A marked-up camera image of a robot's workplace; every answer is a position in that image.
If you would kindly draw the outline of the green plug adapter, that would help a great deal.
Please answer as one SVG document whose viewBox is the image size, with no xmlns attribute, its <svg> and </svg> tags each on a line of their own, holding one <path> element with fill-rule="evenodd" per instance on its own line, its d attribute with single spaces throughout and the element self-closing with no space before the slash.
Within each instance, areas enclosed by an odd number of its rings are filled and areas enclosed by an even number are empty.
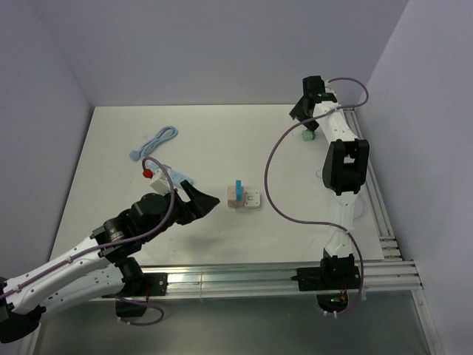
<svg viewBox="0 0 473 355">
<path fill-rule="evenodd" d="M 305 129 L 302 131 L 302 139 L 304 141 L 313 141 L 317 137 L 317 134 L 309 129 Z"/>
</svg>

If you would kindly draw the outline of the pink cube socket adapter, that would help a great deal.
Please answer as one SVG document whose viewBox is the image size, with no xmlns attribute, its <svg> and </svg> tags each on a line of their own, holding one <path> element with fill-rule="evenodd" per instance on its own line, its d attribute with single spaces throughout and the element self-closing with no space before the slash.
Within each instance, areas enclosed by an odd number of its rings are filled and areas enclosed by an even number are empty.
<svg viewBox="0 0 473 355">
<path fill-rule="evenodd" d="M 235 185 L 227 188 L 227 204 L 229 208 L 238 209 L 244 205 L 244 200 L 241 203 L 236 202 L 235 199 Z"/>
</svg>

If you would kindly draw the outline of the blue plug adapter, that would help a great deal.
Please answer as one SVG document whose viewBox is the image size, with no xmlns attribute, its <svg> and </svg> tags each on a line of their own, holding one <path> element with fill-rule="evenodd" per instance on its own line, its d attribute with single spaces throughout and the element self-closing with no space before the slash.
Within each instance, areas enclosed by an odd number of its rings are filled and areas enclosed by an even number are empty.
<svg viewBox="0 0 473 355">
<path fill-rule="evenodd" d="M 244 200 L 244 186 L 241 180 L 236 180 L 235 183 L 235 199 L 236 202 L 241 203 Z"/>
</svg>

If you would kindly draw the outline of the white plug adapter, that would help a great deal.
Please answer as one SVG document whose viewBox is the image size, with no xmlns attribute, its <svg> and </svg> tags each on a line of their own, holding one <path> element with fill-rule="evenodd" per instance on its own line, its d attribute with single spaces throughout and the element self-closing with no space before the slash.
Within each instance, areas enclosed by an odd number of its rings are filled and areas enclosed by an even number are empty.
<svg viewBox="0 0 473 355">
<path fill-rule="evenodd" d="M 246 209 L 258 209 L 261 206 L 261 194 L 258 189 L 246 189 L 243 207 Z"/>
</svg>

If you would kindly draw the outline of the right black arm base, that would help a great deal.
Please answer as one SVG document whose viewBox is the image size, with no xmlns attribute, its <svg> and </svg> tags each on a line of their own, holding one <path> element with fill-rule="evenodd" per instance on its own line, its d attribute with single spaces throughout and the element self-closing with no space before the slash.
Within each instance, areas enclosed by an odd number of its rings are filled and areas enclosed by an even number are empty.
<svg viewBox="0 0 473 355">
<path fill-rule="evenodd" d="M 341 272 L 321 266 L 298 268 L 290 280 L 297 282 L 300 292 L 314 291 L 321 311 L 333 316 L 348 311 L 363 298 L 364 279 L 357 266 Z"/>
</svg>

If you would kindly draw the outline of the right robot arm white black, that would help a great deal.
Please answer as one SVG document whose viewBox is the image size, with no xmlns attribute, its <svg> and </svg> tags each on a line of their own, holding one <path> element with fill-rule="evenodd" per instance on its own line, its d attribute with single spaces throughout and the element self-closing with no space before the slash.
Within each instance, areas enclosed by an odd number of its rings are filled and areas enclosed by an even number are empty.
<svg viewBox="0 0 473 355">
<path fill-rule="evenodd" d="M 319 75 L 302 79 L 302 97 L 290 117 L 311 132 L 320 129 L 328 143 L 321 176 L 324 187 L 333 195 L 334 231 L 324 247 L 319 273 L 323 285 L 336 288 L 344 281 L 345 272 L 354 266 L 354 243 L 349 232 L 355 202 L 366 181 L 370 144 L 349 128 L 344 108 Z"/>
</svg>

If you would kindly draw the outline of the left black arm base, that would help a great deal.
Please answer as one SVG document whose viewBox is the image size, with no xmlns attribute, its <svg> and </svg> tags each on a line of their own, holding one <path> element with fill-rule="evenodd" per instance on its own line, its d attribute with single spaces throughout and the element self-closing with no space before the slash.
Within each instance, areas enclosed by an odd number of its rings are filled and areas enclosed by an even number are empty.
<svg viewBox="0 0 473 355">
<path fill-rule="evenodd" d="M 146 302 L 151 297 L 163 297 L 166 295 L 168 275 L 166 273 L 144 274 L 138 281 L 132 281 L 125 285 L 119 295 L 123 298 L 144 298 Z M 115 300 L 115 313 L 118 317 L 125 319 L 137 319 L 146 312 L 144 306 L 132 305 L 124 301 Z"/>
</svg>

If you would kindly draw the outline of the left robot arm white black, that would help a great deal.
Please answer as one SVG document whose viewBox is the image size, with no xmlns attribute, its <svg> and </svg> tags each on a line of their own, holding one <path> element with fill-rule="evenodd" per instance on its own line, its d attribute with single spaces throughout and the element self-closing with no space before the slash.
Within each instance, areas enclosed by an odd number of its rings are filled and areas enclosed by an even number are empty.
<svg viewBox="0 0 473 355">
<path fill-rule="evenodd" d="M 187 180 L 182 188 L 187 201 L 177 190 L 144 195 L 69 251 L 20 276 L 1 279 L 1 342 L 20 340 L 43 318 L 78 303 L 141 292 L 143 272 L 132 255 L 174 224 L 199 220 L 220 203 Z"/>
</svg>

